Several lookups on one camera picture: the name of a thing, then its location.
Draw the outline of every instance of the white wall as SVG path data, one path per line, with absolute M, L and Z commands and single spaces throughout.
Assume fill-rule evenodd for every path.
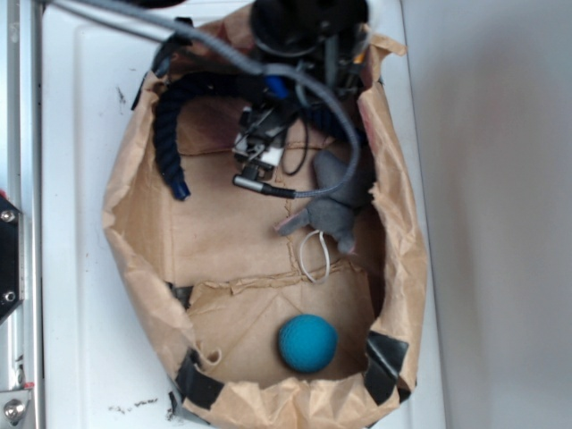
M 403 4 L 448 427 L 572 427 L 572 1 Z

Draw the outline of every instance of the white string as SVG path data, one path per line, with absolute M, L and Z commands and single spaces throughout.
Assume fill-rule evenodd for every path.
M 307 271 L 306 267 L 304 266 L 304 247 L 306 246 L 306 242 L 309 240 L 309 238 L 316 234 L 320 234 L 320 243 L 322 244 L 322 250 L 324 251 L 324 257 L 325 257 L 325 274 L 324 277 L 322 277 L 319 280 L 316 280 L 314 277 L 312 277 L 312 274 L 310 274 Z M 299 262 L 302 272 L 312 283 L 321 284 L 324 283 L 326 280 L 328 280 L 328 277 L 330 276 L 330 252 L 328 252 L 328 246 L 327 244 L 325 244 L 323 231 L 319 230 L 312 231 L 302 240 L 299 251 Z

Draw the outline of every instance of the white surface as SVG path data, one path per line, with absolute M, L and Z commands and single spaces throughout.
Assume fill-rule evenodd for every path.
M 572 3 L 404 8 L 448 425 L 570 427 Z
M 168 12 L 193 16 L 200 23 L 238 4 L 187 2 Z M 382 29 L 403 39 L 399 2 L 384 2 L 384 9 Z M 172 421 L 165 418 L 171 406 L 167 393 L 172 387 L 139 326 L 101 230 L 105 184 L 130 119 L 130 104 L 154 50 L 152 43 L 53 8 L 45 14 L 43 238 L 48 428 L 203 427 L 176 417 Z M 383 75 L 421 202 L 407 60 L 388 61 Z M 419 208 L 425 219 L 423 204 Z M 376 427 L 444 427 L 431 290 L 419 388 L 404 407 Z

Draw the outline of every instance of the gray cable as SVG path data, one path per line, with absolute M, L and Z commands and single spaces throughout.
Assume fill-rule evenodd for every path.
M 298 65 L 296 66 L 296 70 L 298 72 L 304 72 L 305 68 L 306 67 L 304 65 L 304 60 L 298 61 Z M 296 91 L 296 97 L 298 98 L 298 101 L 300 102 L 302 107 L 309 108 L 310 103 L 307 101 L 306 92 L 304 92 L 304 88 L 298 82 L 296 82 L 296 87 L 294 90 Z
M 332 113 L 338 119 L 340 126 L 346 132 L 348 142 L 351 145 L 351 158 L 349 160 L 348 169 L 344 173 L 340 182 L 329 188 L 314 189 L 307 191 L 296 191 L 295 198 L 313 198 L 324 196 L 334 192 L 338 188 L 345 185 L 354 175 L 358 168 L 359 161 L 359 140 L 358 135 L 354 129 L 353 123 L 346 115 L 340 101 L 323 83 L 308 76 L 307 74 L 297 71 L 294 67 L 287 64 L 271 63 L 262 64 L 258 61 L 252 60 L 233 47 L 227 45 L 219 38 L 213 37 L 209 34 L 191 27 L 190 25 L 182 22 L 172 21 L 165 19 L 161 16 L 148 13 L 145 9 L 127 4 L 121 1 L 114 0 L 72 0 L 75 3 L 87 4 L 98 9 L 107 10 L 109 12 L 119 13 L 120 15 L 136 18 L 140 21 L 148 22 L 161 28 L 171 29 L 182 38 L 189 40 L 198 40 L 210 47 L 217 54 L 225 57 L 228 61 L 236 65 L 237 68 L 243 72 L 251 75 L 265 75 L 265 76 L 281 76 L 294 80 L 303 87 L 308 88 L 310 91 L 322 99 L 326 105 L 330 107 Z M 53 1 L 53 5 L 59 6 L 59 2 Z
M 156 42 L 158 44 L 161 44 L 164 42 L 164 38 L 160 38 L 158 36 L 152 36 L 150 34 L 144 33 L 142 31 L 137 31 L 135 29 L 130 29 L 129 27 L 127 27 L 125 25 L 116 24 L 114 22 L 102 20 L 102 19 L 97 18 L 93 15 L 90 15 L 89 13 L 83 12 L 83 11 L 79 10 L 78 8 L 70 7 L 70 6 L 64 5 L 60 2 L 52 3 L 52 5 L 57 7 L 58 9 L 66 11 L 67 13 L 78 16 L 84 20 L 92 21 L 96 24 L 103 25 L 104 27 L 107 27 L 108 29 L 116 29 L 122 33 L 131 34 L 132 36 L 136 36 L 138 38 L 143 38 L 145 40 Z M 236 73 L 237 72 L 237 68 L 234 65 L 230 65 L 230 64 L 225 65 L 222 63 L 218 63 L 215 60 L 209 61 L 209 60 L 204 59 L 200 55 L 193 54 L 192 52 L 186 51 L 186 50 L 181 50 L 181 51 L 179 51 L 179 53 L 182 56 L 185 56 L 185 57 L 189 58 L 190 60 L 192 60 L 195 64 L 207 67 L 210 72 L 220 72 L 220 73 L 224 73 L 224 74 L 226 74 L 226 73 L 230 74 L 230 73 Z
M 330 192 L 334 192 L 336 189 L 345 185 L 349 180 L 351 180 L 354 173 L 356 172 L 356 169 L 358 168 L 360 147 L 354 124 L 346 115 L 346 112 L 343 110 L 340 101 L 325 85 L 305 73 L 296 71 L 296 69 L 289 65 L 275 63 L 268 64 L 265 67 L 265 72 L 273 76 L 282 76 L 284 78 L 294 79 L 296 82 L 299 82 L 302 86 L 312 91 L 317 97 L 321 98 L 326 103 L 326 105 L 330 107 L 332 113 L 340 122 L 340 126 L 346 132 L 346 135 L 348 136 L 348 142 L 351 145 L 351 158 L 349 159 L 348 169 L 344 173 L 339 183 L 331 186 L 330 188 L 297 191 L 295 198 L 318 197 Z

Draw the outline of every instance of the wire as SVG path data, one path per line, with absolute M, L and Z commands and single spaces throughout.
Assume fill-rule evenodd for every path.
M 282 158 L 282 170 L 284 171 L 284 174 L 286 174 L 287 176 L 295 176 L 300 172 L 300 170 L 304 166 L 304 163 L 306 162 L 307 151 L 310 149 L 310 130 L 307 125 L 307 117 L 304 114 L 302 114 L 301 116 L 302 116 L 302 122 L 304 123 L 304 155 L 302 155 L 302 159 L 300 159 L 298 166 L 291 172 L 287 172 L 286 168 L 284 168 L 283 164 L 284 158 Z
M 246 57 L 233 47 L 224 43 L 221 39 L 206 34 L 194 27 L 183 22 L 165 19 L 162 16 L 149 13 L 145 9 L 131 4 L 127 4 L 114 0 L 72 0 L 75 3 L 86 4 L 96 7 L 98 9 L 106 10 L 109 12 L 119 13 L 124 16 L 138 19 L 140 21 L 148 22 L 164 29 L 171 29 L 176 32 L 177 36 L 187 38 L 188 40 L 197 40 L 207 47 L 211 48 L 217 54 L 225 57 L 229 62 L 236 65 L 241 71 L 255 75 L 255 76 L 280 76 L 288 78 L 299 83 L 301 86 L 312 91 L 318 98 L 324 101 L 325 105 L 330 106 L 332 113 L 338 118 L 340 126 L 346 132 L 348 142 L 351 145 L 351 158 L 349 160 L 348 169 L 344 173 L 341 180 L 324 189 L 314 189 L 307 191 L 296 191 L 295 198 L 313 198 L 334 192 L 335 190 L 344 186 L 354 175 L 358 168 L 359 161 L 359 141 L 358 135 L 351 123 L 351 120 L 346 115 L 340 101 L 324 84 L 315 80 L 314 78 L 297 71 L 294 67 L 287 64 L 270 63 L 262 64 L 256 60 Z M 55 6 L 61 7 L 61 0 L 52 0 L 49 2 Z
M 322 245 L 322 250 L 324 251 L 324 258 L 325 258 L 325 274 L 324 274 L 324 277 L 322 277 L 319 280 L 316 280 L 312 276 L 312 274 L 310 274 L 307 271 L 306 266 L 304 265 L 304 247 L 306 246 L 306 243 L 310 239 L 310 237 L 312 237 L 313 235 L 316 235 L 316 234 L 320 234 L 319 235 L 320 244 Z M 300 262 L 300 268 L 302 269 L 302 272 L 312 283 L 321 284 L 321 283 L 324 283 L 326 280 L 328 280 L 328 277 L 330 277 L 330 252 L 328 252 L 328 245 L 325 244 L 323 231 L 319 231 L 319 230 L 312 231 L 302 240 L 302 242 L 300 243 L 299 262 Z
M 306 69 L 306 65 L 304 64 L 304 60 L 298 61 L 298 65 L 296 66 L 296 70 L 298 70 L 299 72 L 304 72 L 305 69 Z M 296 92 L 296 97 L 298 98 L 298 101 L 300 102 L 302 107 L 309 108 L 310 103 L 307 101 L 306 93 L 304 92 L 304 89 L 302 88 L 302 86 L 297 82 L 296 82 L 295 92 Z

